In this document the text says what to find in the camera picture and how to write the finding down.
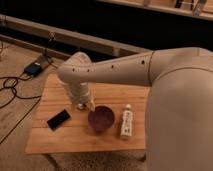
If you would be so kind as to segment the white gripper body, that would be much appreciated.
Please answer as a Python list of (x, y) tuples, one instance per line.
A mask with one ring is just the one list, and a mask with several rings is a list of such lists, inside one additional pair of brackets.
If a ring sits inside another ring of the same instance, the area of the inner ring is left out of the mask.
[(66, 84), (65, 89), (71, 102), (75, 104), (78, 109), (84, 109), (88, 102), (94, 103), (88, 83)]

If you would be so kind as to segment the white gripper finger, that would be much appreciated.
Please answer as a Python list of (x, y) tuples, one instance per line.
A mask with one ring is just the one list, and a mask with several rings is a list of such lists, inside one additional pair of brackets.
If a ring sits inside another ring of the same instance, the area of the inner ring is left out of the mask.
[(86, 103), (86, 107), (90, 110), (90, 111), (95, 111), (95, 104), (88, 102)]

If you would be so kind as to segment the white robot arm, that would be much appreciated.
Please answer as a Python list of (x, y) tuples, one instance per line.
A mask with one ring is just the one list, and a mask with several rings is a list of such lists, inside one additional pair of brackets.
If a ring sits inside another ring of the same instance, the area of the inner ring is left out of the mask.
[(94, 82), (148, 86), (147, 171), (213, 171), (213, 52), (165, 49), (96, 63), (77, 52), (58, 77), (74, 103), (91, 99)]

